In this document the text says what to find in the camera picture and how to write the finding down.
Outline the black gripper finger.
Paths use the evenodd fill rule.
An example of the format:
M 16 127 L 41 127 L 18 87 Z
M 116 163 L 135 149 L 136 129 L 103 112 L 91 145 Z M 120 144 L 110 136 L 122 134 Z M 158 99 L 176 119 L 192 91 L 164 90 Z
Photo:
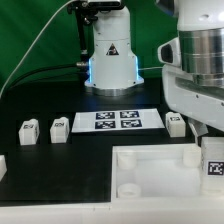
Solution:
M 188 124 L 195 137 L 200 137 L 208 133 L 207 126 L 194 119 L 189 119 Z

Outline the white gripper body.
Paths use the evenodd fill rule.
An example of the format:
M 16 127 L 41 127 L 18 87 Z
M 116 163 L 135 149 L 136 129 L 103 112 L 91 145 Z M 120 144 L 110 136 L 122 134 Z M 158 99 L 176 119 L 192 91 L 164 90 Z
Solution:
M 164 96 L 169 108 L 224 132 L 224 87 L 205 87 L 193 82 L 181 69 L 164 65 Z

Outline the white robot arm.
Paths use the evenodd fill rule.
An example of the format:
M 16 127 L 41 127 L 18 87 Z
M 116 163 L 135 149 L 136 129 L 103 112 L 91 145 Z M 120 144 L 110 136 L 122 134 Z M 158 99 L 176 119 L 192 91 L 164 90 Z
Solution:
M 169 108 L 224 132 L 224 0 L 154 0 L 177 19 L 177 36 L 160 45 Z M 121 0 L 87 0 L 97 11 L 87 88 L 120 94 L 144 82 L 131 50 L 130 13 Z

